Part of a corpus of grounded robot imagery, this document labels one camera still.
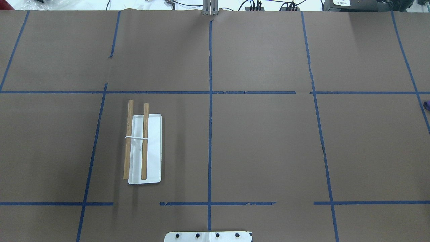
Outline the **purple towel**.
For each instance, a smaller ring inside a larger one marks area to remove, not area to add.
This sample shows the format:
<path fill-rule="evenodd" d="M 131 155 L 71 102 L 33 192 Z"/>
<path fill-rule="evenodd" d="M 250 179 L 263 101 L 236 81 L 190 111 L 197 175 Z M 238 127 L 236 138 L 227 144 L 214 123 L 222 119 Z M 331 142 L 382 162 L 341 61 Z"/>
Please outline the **purple towel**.
<path fill-rule="evenodd" d="M 423 102 L 423 107 L 424 107 L 425 110 L 427 110 L 427 111 L 430 112 L 430 101 L 429 100 L 424 101 Z"/>

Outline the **white towel rack base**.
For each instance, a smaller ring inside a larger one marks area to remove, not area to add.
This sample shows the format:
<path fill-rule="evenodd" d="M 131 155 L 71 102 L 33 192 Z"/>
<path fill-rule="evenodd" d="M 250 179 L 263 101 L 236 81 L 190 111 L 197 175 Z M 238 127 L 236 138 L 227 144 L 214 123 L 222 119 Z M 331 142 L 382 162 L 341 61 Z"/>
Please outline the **white towel rack base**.
<path fill-rule="evenodd" d="M 134 115 L 132 135 L 142 137 L 143 116 Z M 128 184 L 140 185 L 159 183 L 162 179 L 162 116 L 149 115 L 147 179 L 141 179 L 142 149 L 131 146 Z"/>

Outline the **inner wooden rack bar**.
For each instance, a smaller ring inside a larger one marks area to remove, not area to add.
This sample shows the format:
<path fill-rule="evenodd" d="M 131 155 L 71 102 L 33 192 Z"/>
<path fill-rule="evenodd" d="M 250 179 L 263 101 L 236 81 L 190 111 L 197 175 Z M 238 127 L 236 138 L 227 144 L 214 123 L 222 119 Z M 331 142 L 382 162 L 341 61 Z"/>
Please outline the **inner wooden rack bar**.
<path fill-rule="evenodd" d="M 144 103 L 141 179 L 147 179 L 149 103 Z"/>

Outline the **wooden rack bar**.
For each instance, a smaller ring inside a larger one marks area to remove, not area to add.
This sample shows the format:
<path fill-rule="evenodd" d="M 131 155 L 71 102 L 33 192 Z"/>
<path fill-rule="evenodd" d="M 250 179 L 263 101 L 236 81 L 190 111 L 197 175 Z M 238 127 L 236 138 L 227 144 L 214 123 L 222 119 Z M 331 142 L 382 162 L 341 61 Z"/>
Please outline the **wooden rack bar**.
<path fill-rule="evenodd" d="M 134 113 L 134 101 L 128 101 L 128 109 L 127 109 L 127 126 L 126 126 L 126 137 L 132 135 L 132 119 Z M 123 170 L 123 179 L 129 179 L 129 169 L 130 169 L 130 154 L 131 154 L 131 139 L 125 138 L 125 158 L 124 158 L 124 170 Z"/>
<path fill-rule="evenodd" d="M 147 179 L 149 103 L 144 103 L 141 179 Z"/>

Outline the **outer wooden rack bar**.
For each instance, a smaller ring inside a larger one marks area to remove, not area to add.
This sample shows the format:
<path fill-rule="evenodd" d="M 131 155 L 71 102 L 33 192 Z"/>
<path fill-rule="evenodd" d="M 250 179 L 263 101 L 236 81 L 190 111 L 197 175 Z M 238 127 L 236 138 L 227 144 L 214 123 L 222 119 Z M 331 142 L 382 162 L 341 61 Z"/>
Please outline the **outer wooden rack bar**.
<path fill-rule="evenodd" d="M 126 126 L 126 137 L 132 135 L 132 119 L 134 113 L 134 101 L 128 101 L 128 109 L 127 109 L 127 126 Z M 123 179 L 129 179 L 129 169 L 130 169 L 130 154 L 131 154 L 131 139 L 125 138 L 125 158 L 124 158 L 124 170 L 123 170 Z"/>

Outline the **brown paper table cover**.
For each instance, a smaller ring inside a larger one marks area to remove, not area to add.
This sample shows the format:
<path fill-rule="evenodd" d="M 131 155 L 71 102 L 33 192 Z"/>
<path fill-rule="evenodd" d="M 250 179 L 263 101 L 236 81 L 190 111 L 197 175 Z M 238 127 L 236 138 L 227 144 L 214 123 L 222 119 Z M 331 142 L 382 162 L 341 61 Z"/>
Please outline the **brown paper table cover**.
<path fill-rule="evenodd" d="M 1 11 L 1 241 L 428 242 L 426 99 L 428 13 Z"/>

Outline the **white rack bracket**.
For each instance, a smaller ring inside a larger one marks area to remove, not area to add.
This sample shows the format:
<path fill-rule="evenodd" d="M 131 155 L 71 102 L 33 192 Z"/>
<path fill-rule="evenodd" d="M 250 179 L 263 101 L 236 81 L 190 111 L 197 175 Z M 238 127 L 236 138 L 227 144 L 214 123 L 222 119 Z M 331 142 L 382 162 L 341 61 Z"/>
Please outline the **white rack bracket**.
<path fill-rule="evenodd" d="M 143 148 L 143 141 L 148 140 L 144 137 L 135 137 L 135 136 L 125 136 L 125 139 L 130 140 L 131 145 L 139 148 L 140 150 Z"/>

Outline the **aluminium frame post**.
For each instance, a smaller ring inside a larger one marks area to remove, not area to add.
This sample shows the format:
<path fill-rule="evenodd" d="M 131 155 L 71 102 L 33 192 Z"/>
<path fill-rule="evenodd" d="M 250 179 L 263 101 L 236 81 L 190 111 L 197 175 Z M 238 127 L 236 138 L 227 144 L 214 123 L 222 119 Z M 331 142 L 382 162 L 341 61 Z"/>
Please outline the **aluminium frame post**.
<path fill-rule="evenodd" d="M 218 0 L 203 0 L 202 1 L 202 14 L 203 15 L 218 15 L 219 7 Z"/>

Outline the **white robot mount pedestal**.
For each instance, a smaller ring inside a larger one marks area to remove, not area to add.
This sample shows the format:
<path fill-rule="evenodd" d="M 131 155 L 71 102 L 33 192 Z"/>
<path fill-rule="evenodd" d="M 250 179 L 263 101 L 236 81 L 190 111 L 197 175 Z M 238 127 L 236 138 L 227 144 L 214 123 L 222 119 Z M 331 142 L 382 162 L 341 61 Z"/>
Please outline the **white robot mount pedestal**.
<path fill-rule="evenodd" d="M 252 242 L 249 231 L 168 232 L 165 242 Z"/>

